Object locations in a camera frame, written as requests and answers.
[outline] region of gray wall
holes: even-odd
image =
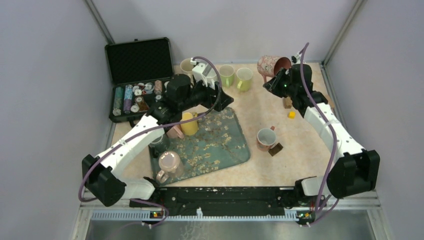
[[[106,42],[81,0],[0,9],[0,239],[68,239],[110,126]]]
[[[377,192],[397,239],[422,239],[424,2],[368,1],[329,66],[350,133],[381,157]]]
[[[291,56],[310,42],[320,61],[354,0],[94,0],[117,43],[169,37],[176,63],[204,56],[215,62],[256,62]]]

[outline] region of yellow cube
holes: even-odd
[[[295,113],[294,111],[291,111],[291,112],[288,114],[288,118],[290,118],[290,119],[295,119],[295,116],[296,116],[296,113]]]

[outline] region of green mug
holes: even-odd
[[[240,92],[247,92],[251,89],[253,71],[250,68],[242,67],[236,73],[236,87]]]
[[[221,76],[222,86],[229,87],[234,82],[234,67],[230,65],[223,65],[219,68],[219,75]]]

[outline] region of floral pink mug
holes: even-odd
[[[281,68],[289,69],[291,67],[292,62],[285,56],[264,55],[257,61],[257,71],[262,75],[265,83],[267,77],[275,77]]]

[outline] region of pink mug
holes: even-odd
[[[270,128],[262,128],[257,132],[256,146],[262,152],[270,150],[276,143],[277,135],[274,132],[275,129],[276,127],[272,126]]]
[[[166,133],[166,135],[170,139],[176,139],[176,138],[183,139],[184,138],[184,133],[181,130],[181,126],[179,124],[173,126],[171,129],[169,129],[168,132]]]
[[[257,71],[262,75],[265,83],[267,83],[267,77],[275,77],[281,68],[289,69],[291,67],[292,62],[285,56],[264,55],[257,61]]]

